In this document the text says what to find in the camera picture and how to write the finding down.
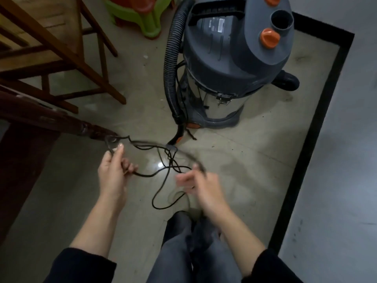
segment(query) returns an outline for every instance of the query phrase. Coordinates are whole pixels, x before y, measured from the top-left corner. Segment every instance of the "vacuum handle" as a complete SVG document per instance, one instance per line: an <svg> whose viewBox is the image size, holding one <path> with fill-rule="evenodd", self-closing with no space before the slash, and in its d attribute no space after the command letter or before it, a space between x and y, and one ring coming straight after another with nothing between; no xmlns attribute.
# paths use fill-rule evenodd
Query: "vacuum handle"
<svg viewBox="0 0 377 283"><path fill-rule="evenodd" d="M200 19L211 17L245 16L246 0L221 0L195 4L191 10L189 26L196 26Z"/></svg>

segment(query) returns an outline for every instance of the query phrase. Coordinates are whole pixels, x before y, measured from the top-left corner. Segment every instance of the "wooden chair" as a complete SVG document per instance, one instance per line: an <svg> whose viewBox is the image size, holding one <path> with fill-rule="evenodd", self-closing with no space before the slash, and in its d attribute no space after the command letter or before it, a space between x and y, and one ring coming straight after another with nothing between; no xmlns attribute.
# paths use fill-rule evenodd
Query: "wooden chair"
<svg viewBox="0 0 377 283"><path fill-rule="evenodd" d="M104 44L115 57L118 52L82 0L0 0L0 14L0 85L76 114L78 107L65 100L106 92L126 104L109 84ZM91 28L82 28L81 14ZM84 61L82 36L91 33L97 34L102 76ZM99 88L51 95L48 75L73 69ZM42 90L20 81L34 76L41 76Z"/></svg>

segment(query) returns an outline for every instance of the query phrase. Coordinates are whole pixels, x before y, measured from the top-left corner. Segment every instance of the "person's right hand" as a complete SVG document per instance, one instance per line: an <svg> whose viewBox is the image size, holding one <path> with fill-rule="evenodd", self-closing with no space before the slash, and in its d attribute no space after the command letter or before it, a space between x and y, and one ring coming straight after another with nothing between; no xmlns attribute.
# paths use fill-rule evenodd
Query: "person's right hand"
<svg viewBox="0 0 377 283"><path fill-rule="evenodd" d="M191 171L176 175L176 182L177 186L185 187L186 193L197 196L205 215L214 224L219 225L223 215L230 211L217 174L206 173L204 175L198 166L194 165Z"/></svg>

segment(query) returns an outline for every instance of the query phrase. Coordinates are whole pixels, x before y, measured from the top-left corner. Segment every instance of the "tangled cord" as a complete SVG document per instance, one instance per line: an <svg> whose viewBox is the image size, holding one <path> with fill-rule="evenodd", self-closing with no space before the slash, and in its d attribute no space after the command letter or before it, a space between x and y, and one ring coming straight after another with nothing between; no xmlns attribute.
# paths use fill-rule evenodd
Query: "tangled cord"
<svg viewBox="0 0 377 283"><path fill-rule="evenodd" d="M128 139L129 142L131 143L131 145L133 145L135 148L137 148L139 150L144 150L145 151L145 150L151 150L153 148L156 148L157 152L158 152L158 156L159 156L159 158L161 160L161 163L163 164L163 168L157 170L153 174L146 175L146 174L141 174L141 173L138 173L138 172L133 172L134 175L140 176L140 177L143 177L143 178L151 178L151 177L154 177L155 175L157 175L159 172L161 172L161 171L163 171L165 169L168 169L161 187L157 190L157 192L155 193L155 195L152 198L152 206L155 209L159 209L159 210L161 210L161 209L168 209L168 208L172 207L174 204L176 204L176 202L179 201L186 194L185 192L182 191L182 195L180 195L172 204L170 204L169 206L166 206L164 208L158 208L154 204L156 196L162 190L162 188L164 187L164 185L166 183L167 177L169 176L169 173L170 173L170 169L173 169L177 173L183 173L181 171L181 168L192 170L189 166L178 165L177 161L174 159L174 157L176 156L177 152L180 152L180 153L184 154L189 160L196 162L198 164L198 166L199 166L199 169L202 172L205 172L205 169L204 169L203 165L199 161L197 161L197 159L194 156L192 156L191 154L189 154L187 152L183 152L181 150L178 150L178 148L175 147L175 146L163 145L163 144L159 144L159 143L156 143L156 142L150 142L150 141L133 141L133 140L131 140L130 136L127 136L127 137L106 136L105 137L106 146L107 146L108 150L110 151L110 153L112 155L114 154L114 151L111 148L111 144L117 143L120 140L124 140L124 139ZM168 165L165 165L165 163L163 161L163 158L161 156L161 153L160 153L160 149L164 150L164 152L165 152L165 154L167 156L167 159L169 161Z"/></svg>

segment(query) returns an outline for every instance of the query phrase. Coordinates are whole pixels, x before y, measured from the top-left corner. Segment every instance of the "black corrugated hose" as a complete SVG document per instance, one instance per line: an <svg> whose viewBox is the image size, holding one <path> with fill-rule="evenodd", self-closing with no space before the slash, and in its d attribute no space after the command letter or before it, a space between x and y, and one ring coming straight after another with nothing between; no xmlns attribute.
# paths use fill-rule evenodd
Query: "black corrugated hose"
<svg viewBox="0 0 377 283"><path fill-rule="evenodd" d="M178 125L177 134L169 141L169 145L176 144L178 139L183 136L185 129L186 117L178 102L177 89L175 86L175 72L186 20L194 3L194 0L183 0L179 4L174 14L172 25L170 26L166 44L164 59L164 89L174 121Z"/></svg>

